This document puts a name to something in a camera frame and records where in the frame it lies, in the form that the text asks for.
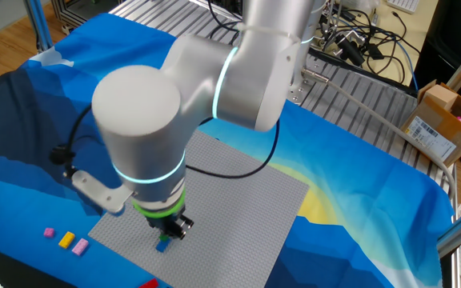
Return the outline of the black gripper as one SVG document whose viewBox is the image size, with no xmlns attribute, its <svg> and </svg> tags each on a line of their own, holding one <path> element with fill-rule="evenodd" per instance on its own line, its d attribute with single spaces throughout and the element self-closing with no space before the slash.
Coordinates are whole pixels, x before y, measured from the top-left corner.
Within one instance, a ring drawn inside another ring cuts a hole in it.
<svg viewBox="0 0 461 288">
<path fill-rule="evenodd" d="M 147 218 L 149 226 L 157 228 L 162 234 L 171 235 L 173 238 L 184 239 L 187 231 L 194 222 L 183 215 L 171 214 L 163 218 Z"/>
</svg>

